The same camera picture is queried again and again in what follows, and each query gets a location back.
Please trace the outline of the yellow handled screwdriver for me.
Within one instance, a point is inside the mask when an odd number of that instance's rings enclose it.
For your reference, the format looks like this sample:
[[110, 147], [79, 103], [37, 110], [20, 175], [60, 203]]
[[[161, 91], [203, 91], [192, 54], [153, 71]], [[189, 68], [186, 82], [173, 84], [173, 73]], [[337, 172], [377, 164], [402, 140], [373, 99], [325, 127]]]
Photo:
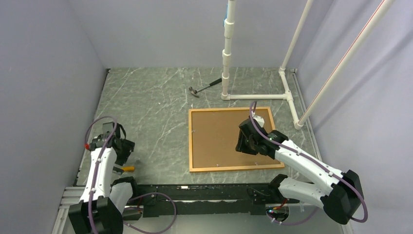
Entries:
[[134, 166], [126, 166], [126, 167], [113, 167], [113, 173], [117, 174], [117, 175], [122, 175], [124, 173], [132, 173], [135, 171], [135, 167]]

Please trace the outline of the orange picture frame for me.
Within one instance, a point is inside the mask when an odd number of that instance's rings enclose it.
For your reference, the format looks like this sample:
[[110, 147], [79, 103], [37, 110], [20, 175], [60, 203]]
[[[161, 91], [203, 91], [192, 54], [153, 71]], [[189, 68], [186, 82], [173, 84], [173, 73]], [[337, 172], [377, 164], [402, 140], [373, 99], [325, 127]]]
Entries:
[[188, 112], [189, 171], [191, 173], [281, 169], [283, 162], [235, 150], [239, 124], [249, 108], [204, 108]]

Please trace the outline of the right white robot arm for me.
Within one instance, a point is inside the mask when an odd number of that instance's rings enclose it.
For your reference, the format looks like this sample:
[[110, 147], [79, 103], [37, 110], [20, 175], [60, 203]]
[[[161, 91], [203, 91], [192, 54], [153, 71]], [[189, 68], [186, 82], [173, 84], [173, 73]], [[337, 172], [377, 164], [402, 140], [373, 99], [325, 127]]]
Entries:
[[311, 204], [323, 209], [339, 224], [347, 224], [350, 220], [367, 221], [367, 205], [357, 173], [328, 166], [277, 130], [268, 133], [259, 116], [244, 120], [239, 129], [237, 152], [268, 156], [309, 179], [309, 182], [301, 182], [287, 175], [277, 175], [268, 184], [268, 195], [272, 201], [294, 199]]

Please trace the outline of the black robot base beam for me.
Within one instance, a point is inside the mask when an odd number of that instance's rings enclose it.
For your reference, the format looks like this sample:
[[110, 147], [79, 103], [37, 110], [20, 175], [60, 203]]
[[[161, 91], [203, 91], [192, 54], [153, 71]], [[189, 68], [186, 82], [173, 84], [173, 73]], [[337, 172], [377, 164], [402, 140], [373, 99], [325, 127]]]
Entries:
[[281, 198], [266, 183], [152, 184], [138, 185], [135, 192], [122, 214], [127, 221], [174, 214], [265, 215], [272, 208], [298, 202]]

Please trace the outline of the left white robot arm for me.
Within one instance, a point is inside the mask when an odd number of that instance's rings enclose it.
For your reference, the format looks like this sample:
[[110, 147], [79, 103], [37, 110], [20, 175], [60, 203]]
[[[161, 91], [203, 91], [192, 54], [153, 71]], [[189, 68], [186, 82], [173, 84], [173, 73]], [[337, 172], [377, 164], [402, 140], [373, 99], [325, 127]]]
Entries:
[[79, 202], [68, 211], [76, 234], [123, 233], [123, 211], [139, 200], [140, 191], [132, 176], [113, 180], [112, 174], [124, 172], [120, 166], [134, 147], [123, 126], [115, 122], [104, 123], [102, 133], [85, 145], [91, 153], [87, 184]]

